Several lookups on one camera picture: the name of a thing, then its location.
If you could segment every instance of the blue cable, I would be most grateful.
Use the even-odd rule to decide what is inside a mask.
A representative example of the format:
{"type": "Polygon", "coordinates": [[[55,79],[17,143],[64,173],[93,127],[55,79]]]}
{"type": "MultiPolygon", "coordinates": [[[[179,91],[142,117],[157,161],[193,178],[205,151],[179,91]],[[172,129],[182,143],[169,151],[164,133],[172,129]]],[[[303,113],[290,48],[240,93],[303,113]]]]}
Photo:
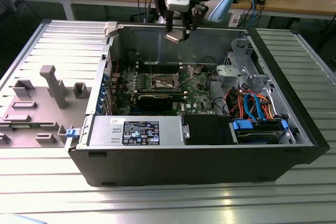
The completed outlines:
{"type": "Polygon", "coordinates": [[[248,114],[253,121],[256,121],[257,119],[249,112],[248,107],[247,107],[247,101],[248,101],[248,97],[252,95],[254,97],[254,99],[256,100],[256,107],[257,107],[257,112],[258,112],[258,116],[260,119],[265,119],[265,115],[263,114],[262,110],[261,110],[261,105],[260,105],[260,101],[258,99],[258,97],[255,94],[247,94],[244,97],[244,110],[246,112],[246,114],[248,114]]]}
{"type": "Polygon", "coordinates": [[[250,21],[247,24],[247,27],[249,27],[251,25],[251,22],[252,22],[252,20],[254,18],[254,14],[255,14],[255,11],[256,11],[256,4],[254,3],[254,0],[251,0],[251,2],[252,2],[253,12],[252,12],[252,17],[251,17],[250,21]]]}

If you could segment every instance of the green circuit board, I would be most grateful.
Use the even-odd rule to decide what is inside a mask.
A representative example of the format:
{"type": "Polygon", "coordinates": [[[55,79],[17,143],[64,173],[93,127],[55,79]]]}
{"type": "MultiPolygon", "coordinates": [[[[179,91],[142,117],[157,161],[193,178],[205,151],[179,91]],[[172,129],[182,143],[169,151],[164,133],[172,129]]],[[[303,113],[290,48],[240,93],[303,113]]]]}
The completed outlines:
{"type": "Polygon", "coordinates": [[[115,96],[118,115],[181,115],[215,114],[206,89],[206,73],[188,67],[179,73],[139,73],[136,69],[124,69],[118,81],[115,96]],[[140,93],[181,97],[173,102],[171,110],[142,111],[135,102],[140,93]]]}

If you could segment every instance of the sticker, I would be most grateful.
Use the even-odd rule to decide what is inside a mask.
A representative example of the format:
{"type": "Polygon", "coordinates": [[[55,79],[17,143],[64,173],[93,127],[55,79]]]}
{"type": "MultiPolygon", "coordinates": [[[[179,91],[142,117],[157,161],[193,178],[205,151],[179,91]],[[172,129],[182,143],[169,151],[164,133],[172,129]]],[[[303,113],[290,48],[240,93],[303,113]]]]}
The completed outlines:
{"type": "Polygon", "coordinates": [[[110,124],[123,124],[126,118],[111,118],[110,124]]]}
{"type": "Polygon", "coordinates": [[[123,145],[159,145],[159,122],[125,122],[122,134],[123,145]]]}

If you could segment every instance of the open computer chassis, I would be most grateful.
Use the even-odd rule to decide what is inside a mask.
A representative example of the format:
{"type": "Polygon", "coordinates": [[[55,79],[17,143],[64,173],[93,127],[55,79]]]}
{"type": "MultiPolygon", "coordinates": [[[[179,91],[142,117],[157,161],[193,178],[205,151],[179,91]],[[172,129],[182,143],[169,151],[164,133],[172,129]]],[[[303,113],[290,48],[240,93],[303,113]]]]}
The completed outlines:
{"type": "Polygon", "coordinates": [[[70,157],[93,186],[274,181],[329,149],[255,29],[107,25],[70,157]]]}

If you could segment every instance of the motherboard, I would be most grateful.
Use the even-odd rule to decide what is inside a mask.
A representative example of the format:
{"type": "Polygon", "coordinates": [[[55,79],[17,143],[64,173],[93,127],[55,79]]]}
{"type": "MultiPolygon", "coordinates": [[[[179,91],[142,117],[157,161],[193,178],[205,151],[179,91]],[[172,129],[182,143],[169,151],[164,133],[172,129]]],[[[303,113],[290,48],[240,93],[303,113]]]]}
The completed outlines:
{"type": "Polygon", "coordinates": [[[106,78],[102,114],[215,114],[207,90],[207,72],[199,66],[126,67],[106,78]]]}

